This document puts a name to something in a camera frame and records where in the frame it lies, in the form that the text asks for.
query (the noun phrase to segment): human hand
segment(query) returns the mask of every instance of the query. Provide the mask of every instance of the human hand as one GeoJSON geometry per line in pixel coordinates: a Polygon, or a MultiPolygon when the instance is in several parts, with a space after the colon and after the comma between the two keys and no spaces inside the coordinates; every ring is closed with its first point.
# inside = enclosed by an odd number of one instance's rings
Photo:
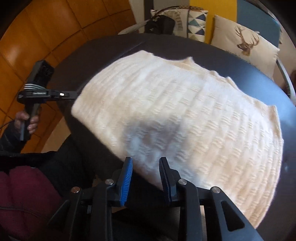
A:
{"type": "MultiPolygon", "coordinates": [[[[21,125],[24,121],[28,120],[30,116],[25,111],[20,111],[15,115],[15,128],[20,133],[21,125]]],[[[34,116],[30,120],[30,125],[28,126],[28,131],[30,134],[33,134],[37,130],[39,123],[39,116],[34,116]]]]}

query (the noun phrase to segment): black jacket sleeve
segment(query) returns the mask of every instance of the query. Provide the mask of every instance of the black jacket sleeve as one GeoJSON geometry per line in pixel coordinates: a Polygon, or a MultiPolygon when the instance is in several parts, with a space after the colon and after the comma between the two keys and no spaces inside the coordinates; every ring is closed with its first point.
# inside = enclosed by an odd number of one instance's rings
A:
{"type": "Polygon", "coordinates": [[[0,151],[20,153],[25,144],[25,141],[20,141],[20,134],[15,129],[14,122],[12,122],[0,138],[0,151]]]}

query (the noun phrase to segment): cream sweater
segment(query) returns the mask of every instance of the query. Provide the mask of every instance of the cream sweater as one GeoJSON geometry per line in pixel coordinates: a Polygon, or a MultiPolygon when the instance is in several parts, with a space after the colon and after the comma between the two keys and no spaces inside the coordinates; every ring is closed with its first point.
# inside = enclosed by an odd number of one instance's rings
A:
{"type": "Polygon", "coordinates": [[[161,189],[158,161],[198,187],[220,187],[257,227],[272,201],[283,139],[275,106],[193,62],[139,51],[95,75],[72,107],[121,160],[161,189]]]}

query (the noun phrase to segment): beige pillow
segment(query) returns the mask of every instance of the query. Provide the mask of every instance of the beige pillow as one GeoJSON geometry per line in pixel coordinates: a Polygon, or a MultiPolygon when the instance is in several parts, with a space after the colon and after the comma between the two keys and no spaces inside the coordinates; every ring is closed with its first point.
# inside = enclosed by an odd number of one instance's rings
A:
{"type": "Polygon", "coordinates": [[[239,56],[272,78],[279,49],[253,30],[215,15],[211,45],[239,56]]]}

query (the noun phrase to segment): round table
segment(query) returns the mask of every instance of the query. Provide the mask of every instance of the round table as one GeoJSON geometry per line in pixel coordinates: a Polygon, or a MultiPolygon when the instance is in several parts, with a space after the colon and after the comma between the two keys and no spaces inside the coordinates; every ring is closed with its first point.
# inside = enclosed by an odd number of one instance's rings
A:
{"type": "MultiPolygon", "coordinates": [[[[223,77],[231,77],[240,90],[278,110],[284,152],[280,180],[272,204],[258,227],[265,241],[287,240],[296,227],[296,107],[286,94],[266,75],[244,60],[198,41],[171,35],[126,34],[87,42],[77,49],[55,69],[50,87],[56,90],[77,91],[100,70],[117,59],[145,50],[156,56],[180,60],[192,56],[194,61],[223,77]]],[[[79,148],[89,160],[104,159],[113,167],[121,168],[122,162],[70,114],[72,103],[60,103],[71,134],[79,148]]],[[[97,161],[90,166],[102,178],[109,178],[113,172],[97,161]]]]}

